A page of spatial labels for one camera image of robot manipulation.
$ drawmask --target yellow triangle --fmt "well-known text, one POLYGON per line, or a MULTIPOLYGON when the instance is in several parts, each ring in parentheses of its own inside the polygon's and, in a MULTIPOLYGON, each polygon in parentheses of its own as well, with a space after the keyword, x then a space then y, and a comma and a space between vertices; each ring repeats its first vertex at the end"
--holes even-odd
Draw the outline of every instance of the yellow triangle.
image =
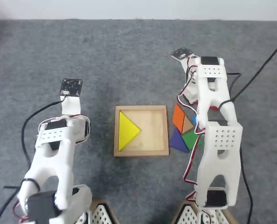
POLYGON ((121 151, 138 133, 140 133, 140 129, 120 112, 118 150, 121 151))

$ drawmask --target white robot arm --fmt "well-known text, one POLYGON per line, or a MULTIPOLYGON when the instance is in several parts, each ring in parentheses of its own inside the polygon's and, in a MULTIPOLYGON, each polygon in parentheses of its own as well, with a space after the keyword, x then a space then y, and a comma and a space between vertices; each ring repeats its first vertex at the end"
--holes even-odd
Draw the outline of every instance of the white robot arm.
POLYGON ((79 217, 83 217, 79 223, 90 223, 91 190, 86 185, 73 186, 72 173, 75 145, 86 141, 90 134, 90 120, 80 114, 81 84, 82 80, 64 79, 63 115, 39 126, 34 159, 18 194, 27 220, 23 223, 74 224, 79 217), (57 190, 40 192, 52 176, 58 177, 57 190))
POLYGON ((224 120, 208 120, 210 106, 219 107, 230 100, 224 60, 217 57, 198 57, 181 48, 172 53, 186 72, 184 98, 193 104, 198 101, 197 121, 204 130, 205 144, 197 181, 195 202, 200 209, 225 209, 236 203, 241 172, 240 143, 242 126, 237 122, 234 104, 224 104, 220 112, 224 120), (225 186, 210 187, 216 176, 222 175, 225 186))

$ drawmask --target white plastic part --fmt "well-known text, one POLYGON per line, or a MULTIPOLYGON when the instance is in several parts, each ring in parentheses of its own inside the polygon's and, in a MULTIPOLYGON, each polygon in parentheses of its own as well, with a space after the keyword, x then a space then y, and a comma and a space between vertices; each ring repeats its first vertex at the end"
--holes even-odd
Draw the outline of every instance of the white plastic part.
POLYGON ((185 206, 177 224, 196 224, 197 215, 190 205, 185 206))
POLYGON ((81 113, 81 102, 79 97, 66 97, 62 102, 62 114, 75 115, 81 113))
POLYGON ((219 224, 217 217, 216 217, 215 210, 206 210, 206 212, 200 211, 200 212, 198 212, 198 218, 199 218, 199 216, 203 217, 204 224, 219 224))
MULTIPOLYGON (((35 144, 36 152, 30 170, 25 178, 35 179, 42 188, 46 180, 51 176, 57 176, 59 179, 55 203, 60 210, 69 207, 73 188, 73 158, 75 144, 78 139, 76 133, 84 130, 85 119, 68 119, 67 127, 45 130, 47 124, 40 128, 38 138, 35 144), (52 151, 49 142, 60 141, 59 150, 52 151)), ((21 208, 27 214, 25 205, 26 200, 32 194, 37 193, 37 188, 32 182, 22 183, 18 199, 21 208)))
POLYGON ((206 204, 207 191, 222 189, 227 195, 227 205, 223 208, 227 208, 236 203, 241 172, 239 149, 242 126, 237 122, 232 102, 227 102, 220 108, 228 126, 220 126, 217 122, 208 121, 210 106, 219 107, 222 102, 230 99, 224 60, 218 58, 219 65, 203 65, 199 57, 190 58, 187 65, 187 60, 187 58, 182 59, 181 65, 185 72, 187 66, 191 68, 196 84, 189 83, 184 96, 191 104, 197 97, 196 120, 199 122, 200 129, 206 128, 204 154, 198 169, 197 185, 194 186, 196 204, 203 208, 206 204), (208 78, 214 78, 214 82, 209 82, 208 78), (218 175, 224 177, 225 188, 210 188, 210 184, 218 175))
MULTIPOLYGON (((219 58, 220 65, 202 65, 198 64, 196 85, 198 90, 198 121, 200 128, 204 128, 208 122, 208 110, 210 106, 219 107, 219 105, 230 99, 227 72, 224 67, 224 61, 219 58), (208 78, 215 78, 214 90, 209 88, 208 78)), ((225 103, 220 112, 227 121, 237 121, 234 104, 225 103)))
MULTIPOLYGON (((80 221, 80 216, 84 212, 88 213, 89 224, 91 224, 91 215, 89 207, 92 203, 92 193, 88 186, 77 185, 79 191, 71 197, 71 202, 66 210, 55 218, 49 220, 49 224, 74 224, 80 221)), ((24 224, 36 224, 35 222, 24 222, 24 224)))
POLYGON ((194 187, 196 203, 200 208, 205 206, 207 191, 218 175, 222 175, 226 183, 224 190, 227 206, 235 205, 241 172, 241 137, 242 126, 238 122, 228 122, 228 126, 220 126, 213 121, 207 122, 204 153, 198 168, 198 185, 194 187))
POLYGON ((224 216, 221 210, 215 210, 215 214, 218 220, 218 224, 229 224, 227 218, 224 216))
MULTIPOLYGON (((197 58, 191 58, 190 60, 189 60, 189 63, 188 63, 188 65, 189 66, 192 66, 193 64, 195 64, 195 60, 196 60, 197 58)), ((182 60, 180 60, 180 62, 181 62, 181 65, 182 65, 182 68, 183 68, 183 70, 184 70, 184 72, 186 73, 186 71, 187 71, 187 68, 188 68, 188 66, 187 66, 187 58, 184 58, 184 59, 182 59, 182 60)), ((194 71, 194 70, 196 70, 196 68, 195 67, 192 67, 191 68, 191 71, 194 71)), ((187 86, 187 88, 185 89, 185 91, 183 92, 183 95, 185 96, 185 98, 186 99, 188 99, 188 101, 189 101, 189 103, 190 104, 193 104, 198 98, 197 98, 197 93, 198 93, 198 91, 197 91, 197 87, 196 87, 196 84, 194 83, 195 82, 195 80, 191 80, 190 82, 189 82, 189 84, 188 84, 188 86, 187 86)))
POLYGON ((211 224, 229 224, 221 210, 210 209, 205 210, 205 212, 199 210, 198 213, 195 214, 192 207, 190 205, 187 205, 180 214, 180 218, 177 221, 177 224, 210 224, 210 218, 211 224))
POLYGON ((112 224, 109 214, 103 205, 98 205, 92 215, 92 224, 112 224))

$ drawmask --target wooden puzzle board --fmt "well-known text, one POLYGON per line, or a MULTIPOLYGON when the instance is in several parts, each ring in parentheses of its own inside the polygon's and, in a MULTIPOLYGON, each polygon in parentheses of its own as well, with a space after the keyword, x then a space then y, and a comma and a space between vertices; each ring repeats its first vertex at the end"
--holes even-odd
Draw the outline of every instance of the wooden puzzle board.
POLYGON ((153 155, 169 155, 166 106, 116 106, 114 156, 153 155), (141 131, 118 151, 120 112, 141 131))

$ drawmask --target blue triangle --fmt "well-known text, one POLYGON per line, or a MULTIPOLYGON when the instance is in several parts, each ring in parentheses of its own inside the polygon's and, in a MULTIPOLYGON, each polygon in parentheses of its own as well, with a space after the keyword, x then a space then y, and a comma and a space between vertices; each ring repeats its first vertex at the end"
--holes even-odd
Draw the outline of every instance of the blue triangle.
POLYGON ((173 147, 175 149, 178 149, 182 152, 185 152, 185 153, 189 152, 188 148, 186 147, 186 144, 185 144, 184 140, 181 137, 180 132, 178 131, 178 129, 176 127, 173 130, 172 137, 169 141, 169 146, 173 147))

